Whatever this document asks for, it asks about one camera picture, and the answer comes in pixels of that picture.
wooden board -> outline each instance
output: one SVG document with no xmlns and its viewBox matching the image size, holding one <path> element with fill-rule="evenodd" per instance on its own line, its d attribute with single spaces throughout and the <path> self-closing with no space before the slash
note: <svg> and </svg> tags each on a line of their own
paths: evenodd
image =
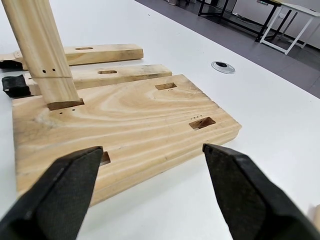
<svg viewBox="0 0 320 240">
<path fill-rule="evenodd" d="M 91 205 L 224 144 L 241 125 L 185 76 L 78 90 L 84 105 L 49 111 L 42 96 L 14 99 L 16 182 L 27 191 L 57 158 L 103 146 Z"/>
<path fill-rule="evenodd" d="M 143 49 L 135 44 L 67 46 L 64 47 L 64 53 L 69 66 L 136 60 L 144 57 Z M 22 68 L 28 69 L 20 51 L 0 54 L 0 62 L 3 61 L 22 63 Z"/>
<path fill-rule="evenodd" d="M 74 85 L 78 90 L 172 76 L 172 72 L 161 64 L 72 70 L 71 74 Z M 41 95 L 40 88 L 31 78 L 30 73 L 25 73 L 23 77 L 31 95 Z"/>
</svg>

wooden plank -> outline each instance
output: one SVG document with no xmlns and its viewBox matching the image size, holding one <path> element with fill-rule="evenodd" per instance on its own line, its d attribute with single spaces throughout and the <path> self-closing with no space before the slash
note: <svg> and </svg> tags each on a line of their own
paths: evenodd
<svg viewBox="0 0 320 240">
<path fill-rule="evenodd" d="M 54 111 L 41 96 L 12 101 L 19 195 L 55 159 L 103 146 L 110 163 L 99 168 L 95 205 L 202 154 L 203 143 L 234 139 L 241 128 L 183 75 L 86 88 L 78 94 L 85 105 Z"/>
<path fill-rule="evenodd" d="M 71 73 L 74 85 L 78 90 L 172 76 L 172 72 L 161 64 L 71 70 Z M 31 95 L 41 95 L 40 88 L 31 75 L 25 73 L 23 77 Z"/>
<path fill-rule="evenodd" d="M 320 205 L 315 207 L 313 224 L 316 229 L 320 232 Z"/>
<path fill-rule="evenodd" d="M 32 79 L 38 83 L 47 106 L 60 109 L 83 104 L 49 0 L 2 0 L 2 3 Z"/>
<path fill-rule="evenodd" d="M 64 53 L 69 66 L 136 60 L 144 57 L 143 49 L 136 44 L 66 46 Z M 21 63 L 22 69 L 28 69 L 20 51 L 0 54 L 0 68 L 2 62 L 8 61 Z"/>
</svg>

black object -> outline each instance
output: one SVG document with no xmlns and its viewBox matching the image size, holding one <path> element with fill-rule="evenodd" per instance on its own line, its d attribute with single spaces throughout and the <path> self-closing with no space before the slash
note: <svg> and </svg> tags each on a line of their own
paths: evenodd
<svg viewBox="0 0 320 240">
<path fill-rule="evenodd" d="M 315 227 L 248 156 L 212 144 L 202 150 L 234 240 L 320 240 Z"/>
<path fill-rule="evenodd" d="M 0 222 L 1 240 L 75 240 L 87 213 L 100 146 L 57 159 Z"/>
<path fill-rule="evenodd" d="M 216 64 L 217 64 L 219 67 L 222 67 L 222 68 L 228 67 L 228 65 L 225 64 L 224 62 L 217 61 Z"/>
<path fill-rule="evenodd" d="M 4 60 L 0 61 L 0 69 L 14 69 L 14 70 L 23 70 L 21 62 L 13 60 Z"/>
<path fill-rule="evenodd" d="M 263 1 L 266 2 L 267 4 L 273 5 L 273 8 L 272 8 L 269 16 L 267 17 L 267 19 L 266 19 L 266 21 L 264 22 L 263 25 L 260 24 L 260 23 L 258 23 L 258 22 L 253 22 L 253 21 L 251 21 L 251 22 L 255 23 L 255 25 L 261 27 L 260 31 L 257 31 L 257 30 L 255 30 L 255 29 L 252 29 L 252 28 L 248 27 L 248 26 L 245 26 L 245 25 L 243 25 L 243 24 L 240 24 L 240 23 L 238 23 L 238 22 L 236 22 L 236 21 L 232 21 L 231 19 L 229 19 L 229 18 L 227 18 L 227 17 L 224 17 L 224 14 L 225 14 L 225 12 L 226 12 L 226 8 L 227 8 L 227 5 L 228 5 L 228 3 L 229 3 L 229 0 L 226 0 L 226 1 L 225 1 L 225 4 L 223 5 L 222 11 L 220 11 L 220 12 L 203 12 L 203 9 L 204 9 L 204 6 L 205 6 L 206 1 L 205 1 L 205 0 L 201 0 L 201 6 L 200 6 L 200 10 L 199 10 L 198 16 L 202 16 L 202 15 L 205 15 L 205 16 L 217 16 L 217 17 L 219 17 L 221 20 L 225 20 L 225 21 L 227 21 L 227 22 L 229 22 L 229 23 L 231 23 L 231 24 L 234 24 L 234 25 L 236 25 L 236 26 L 238 26 L 238 27 L 241 27 L 241 28 L 243 28 L 243 29 L 245 29 L 245 30 L 247 30 L 247 31 L 250 31 L 250 32 L 252 32 L 252 33 L 257 34 L 257 37 L 256 37 L 255 41 L 256 41 L 256 42 L 259 42 L 259 41 L 261 40 L 262 36 L 264 35 L 264 32 L 265 32 L 265 30 L 267 29 L 267 26 L 268 26 L 268 24 L 269 24 L 272 16 L 274 15 L 277 7 L 280 7 L 280 6 L 282 5 L 281 3 L 275 2 L 275 1 L 272 1 L 272 0 L 263 0 Z M 276 33 L 275 33 L 274 35 L 267 36 L 265 39 L 274 39 L 274 38 L 276 37 L 276 35 L 279 33 L 281 27 L 284 25 L 284 23 L 285 23 L 286 20 L 288 19 L 290 13 L 291 13 L 291 11 L 289 11 L 289 12 L 286 14 L 285 18 L 284 18 L 284 19 L 282 20 L 282 22 L 281 22 L 281 25 L 280 25 L 279 28 L 276 30 Z"/>
<path fill-rule="evenodd" d="M 2 78 L 3 91 L 10 98 L 21 98 L 31 95 L 23 75 L 5 76 Z"/>
</svg>

white table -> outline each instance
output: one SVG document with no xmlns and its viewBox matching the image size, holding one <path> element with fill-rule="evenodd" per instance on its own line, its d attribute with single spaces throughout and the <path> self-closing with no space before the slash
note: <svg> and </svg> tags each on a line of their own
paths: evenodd
<svg viewBox="0 0 320 240">
<path fill-rule="evenodd" d="M 293 19 L 297 16 L 297 13 L 303 13 L 303 14 L 306 14 L 306 15 L 310 16 L 308 22 L 307 22 L 307 23 L 305 24 L 305 26 L 302 28 L 301 32 L 296 36 L 295 40 L 292 42 L 292 44 L 290 45 L 290 47 L 289 47 L 288 49 L 284 49 L 284 48 L 282 48 L 282 47 L 279 47 L 279 46 L 277 46 L 277 45 L 275 45 L 275 44 L 273 44 L 273 43 L 268 42 L 268 41 L 265 40 L 266 36 L 268 35 L 269 31 L 271 30 L 273 24 L 275 23 L 276 19 L 278 18 L 278 16 L 279 16 L 281 10 L 283 9 L 283 7 L 287 7 L 287 8 L 289 8 L 289 9 L 291 9 L 291 10 L 293 10 L 293 11 L 296 12 L 295 15 L 294 15 L 294 17 L 293 17 Z M 312 23 L 312 21 L 313 21 L 314 19 L 317 19 L 317 18 L 320 18 L 320 13 L 319 13 L 319 12 L 313 11 L 313 10 L 311 10 L 311 9 L 308 9 L 308 8 L 304 7 L 304 6 L 300 6 L 300 5 L 295 5 L 295 4 L 283 2 L 283 3 L 282 3 L 282 7 L 280 7 L 280 8 L 276 11 L 274 18 L 272 19 L 272 21 L 271 21 L 268 29 L 265 31 L 263 37 L 261 38 L 260 43 L 264 43 L 264 44 L 266 44 L 266 45 L 268 45 L 268 46 L 270 46 L 270 47 L 273 47 L 273 48 L 275 48 L 275 49 L 283 52 L 285 55 L 288 55 L 288 53 L 291 51 L 291 49 L 294 47 L 294 45 L 297 44 L 298 40 L 300 39 L 300 37 L 302 36 L 302 34 L 306 31 L 306 29 L 309 27 L 309 25 Z M 282 36 L 284 35 L 285 31 L 287 31 L 289 25 L 288 25 L 287 28 L 284 30 Z M 303 45 L 301 45 L 301 48 L 302 48 L 302 49 L 307 45 L 309 39 L 310 39 L 310 38 L 312 37 L 312 35 L 319 29 L 319 27 L 320 27 L 320 23 L 319 23 L 319 25 L 315 28 L 315 30 L 308 36 L 308 38 L 307 38 L 307 40 L 305 41 L 305 43 L 304 43 Z"/>
<path fill-rule="evenodd" d="M 248 154 L 303 213 L 320 203 L 319 99 L 133 0 L 53 0 L 51 6 L 65 46 L 135 43 L 144 48 L 143 60 L 99 66 L 164 64 L 185 74 L 242 124 L 239 136 L 225 146 Z M 18 45 L 2 8 L 0 23 L 0 52 L 13 52 Z M 233 65 L 236 73 L 215 71 L 215 60 Z M 11 102 L 3 92 L 0 106 L 3 215 L 16 199 Z M 90 208 L 78 239 L 106 238 L 230 240 L 204 155 Z"/>
</svg>

gray floor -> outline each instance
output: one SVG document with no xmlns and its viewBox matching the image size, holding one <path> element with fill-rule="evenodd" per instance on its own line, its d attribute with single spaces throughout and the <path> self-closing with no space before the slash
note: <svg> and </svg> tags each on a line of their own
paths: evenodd
<svg viewBox="0 0 320 240">
<path fill-rule="evenodd" d="M 164 0 L 136 1 L 320 98 L 320 51 L 317 49 L 305 47 L 302 50 L 295 46 L 286 56 L 271 47 L 254 42 L 253 35 L 230 24 L 217 24 L 191 11 L 169 5 Z M 197 8 L 198 4 L 192 4 L 190 7 Z M 277 38 L 275 41 L 280 47 L 288 45 L 287 42 L 277 40 Z"/>
</svg>

